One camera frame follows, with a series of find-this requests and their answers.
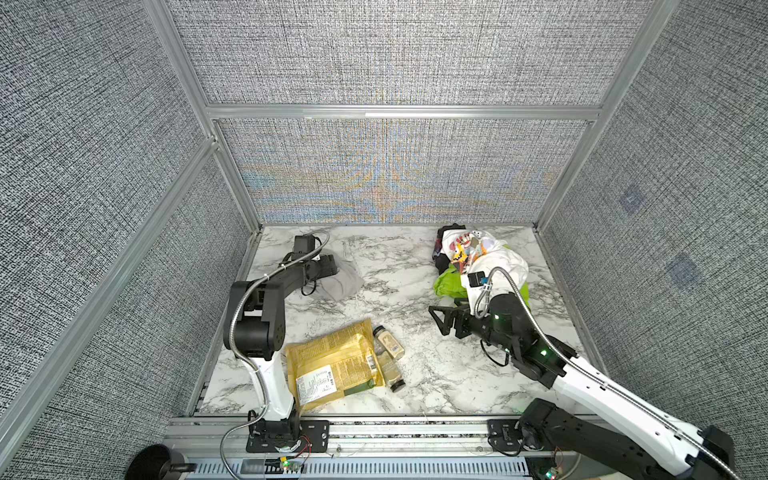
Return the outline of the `grey cloth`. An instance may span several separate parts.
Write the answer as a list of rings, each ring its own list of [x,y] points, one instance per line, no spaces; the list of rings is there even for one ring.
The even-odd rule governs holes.
[[[311,297],[318,300],[341,302],[355,296],[364,285],[364,281],[358,273],[353,261],[345,258],[341,253],[325,247],[322,255],[331,255],[338,268],[338,272],[329,277],[319,279],[316,290]]]

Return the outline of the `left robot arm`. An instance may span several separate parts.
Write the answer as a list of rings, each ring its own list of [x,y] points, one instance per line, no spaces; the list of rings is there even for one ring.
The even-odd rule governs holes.
[[[246,367],[263,395],[265,421],[288,420],[296,412],[280,359],[287,331],[285,299],[306,287],[314,292],[320,279],[338,273],[334,256],[322,252],[329,238],[317,232],[298,235],[272,271],[230,287],[224,347]]]

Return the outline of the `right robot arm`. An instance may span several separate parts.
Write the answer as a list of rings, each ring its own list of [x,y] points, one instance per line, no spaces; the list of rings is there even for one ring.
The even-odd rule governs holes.
[[[522,448],[579,453],[631,479],[734,479],[734,443],[715,426],[700,429],[649,404],[544,333],[514,293],[492,298],[479,315],[468,301],[428,309],[442,335],[500,348],[527,378],[586,407],[603,426],[536,399],[519,417]]]

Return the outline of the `lime green cloth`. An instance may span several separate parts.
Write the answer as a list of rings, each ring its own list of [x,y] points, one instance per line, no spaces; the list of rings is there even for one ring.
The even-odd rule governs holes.
[[[467,299],[467,292],[462,283],[463,276],[455,269],[449,267],[434,282],[433,290],[438,297],[451,297],[454,299]]]

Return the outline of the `black cloth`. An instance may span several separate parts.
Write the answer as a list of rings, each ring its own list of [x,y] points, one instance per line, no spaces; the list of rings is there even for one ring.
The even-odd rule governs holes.
[[[450,260],[443,248],[443,239],[446,232],[465,230],[466,226],[453,223],[442,226],[437,230],[435,244],[432,252],[432,261],[439,275],[442,275],[449,267]]]

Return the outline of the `colourful patterned cloth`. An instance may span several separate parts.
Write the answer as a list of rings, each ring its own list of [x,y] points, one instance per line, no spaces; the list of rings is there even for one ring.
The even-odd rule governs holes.
[[[501,242],[483,230],[459,230],[446,232],[444,252],[450,263],[460,273],[465,273],[480,257],[498,249]]]

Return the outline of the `white cloth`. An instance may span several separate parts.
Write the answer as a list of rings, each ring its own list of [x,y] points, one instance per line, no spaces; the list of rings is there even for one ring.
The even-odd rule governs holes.
[[[529,293],[527,279],[529,275],[529,265],[518,253],[508,248],[506,245],[479,257],[469,267],[468,272],[483,272],[485,276],[488,276],[490,271],[495,267],[503,268],[510,275],[514,280],[516,287],[521,292],[523,299],[528,301]],[[501,273],[496,273],[492,276],[492,283],[493,285],[490,292],[491,298],[512,292],[510,282]]]

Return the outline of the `upper small glass bottle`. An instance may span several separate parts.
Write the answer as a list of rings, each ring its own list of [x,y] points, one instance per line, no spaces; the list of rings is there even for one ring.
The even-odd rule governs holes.
[[[374,328],[373,335],[394,360],[399,360],[404,357],[404,347],[386,327],[380,325]]]

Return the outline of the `small glass bottle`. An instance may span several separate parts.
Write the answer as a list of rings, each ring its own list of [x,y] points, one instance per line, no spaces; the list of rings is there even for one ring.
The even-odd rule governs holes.
[[[402,390],[406,386],[406,383],[402,377],[399,367],[397,366],[396,360],[380,343],[375,344],[375,353],[379,366],[381,367],[381,373],[386,382],[386,386],[393,393],[397,393]]]
[[[394,360],[399,360],[404,357],[404,347],[386,327],[380,325],[374,328],[373,335]]]

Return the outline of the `lower small glass bottle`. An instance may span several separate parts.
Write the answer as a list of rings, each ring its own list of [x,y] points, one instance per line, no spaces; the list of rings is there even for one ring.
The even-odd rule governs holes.
[[[396,360],[380,343],[375,344],[375,353],[379,366],[381,367],[381,373],[386,382],[386,386],[393,393],[397,393],[402,390],[406,386],[406,383],[402,377],[399,367],[397,366]]]

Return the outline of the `yellow snack bag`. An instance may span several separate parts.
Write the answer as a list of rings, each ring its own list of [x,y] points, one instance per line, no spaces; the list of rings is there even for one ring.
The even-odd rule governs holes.
[[[371,321],[284,349],[290,392],[303,415],[337,399],[385,385]]]

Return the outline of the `black round object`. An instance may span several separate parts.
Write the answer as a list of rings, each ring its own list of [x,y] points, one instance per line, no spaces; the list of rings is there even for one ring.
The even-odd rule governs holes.
[[[193,473],[197,464],[190,462],[179,451],[163,444],[146,447],[129,465],[126,480],[176,480]]]

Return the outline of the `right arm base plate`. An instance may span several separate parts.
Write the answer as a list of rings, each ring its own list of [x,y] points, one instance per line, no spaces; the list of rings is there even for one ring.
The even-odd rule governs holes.
[[[566,432],[564,425],[529,422],[521,419],[492,419],[487,421],[487,442],[502,454],[523,451],[553,451],[555,440]]]

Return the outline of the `aluminium front rail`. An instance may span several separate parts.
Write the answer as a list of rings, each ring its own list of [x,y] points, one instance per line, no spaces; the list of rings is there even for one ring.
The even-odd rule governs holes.
[[[622,479],[617,466],[563,447],[495,446],[505,416],[310,416],[269,446],[238,416],[177,418],[163,444],[195,464],[191,479]]]

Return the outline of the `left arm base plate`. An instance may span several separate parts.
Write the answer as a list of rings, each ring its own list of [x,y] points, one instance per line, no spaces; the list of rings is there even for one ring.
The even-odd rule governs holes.
[[[330,437],[330,422],[325,420],[260,420],[249,427],[248,453],[298,454],[304,448],[325,453]]]

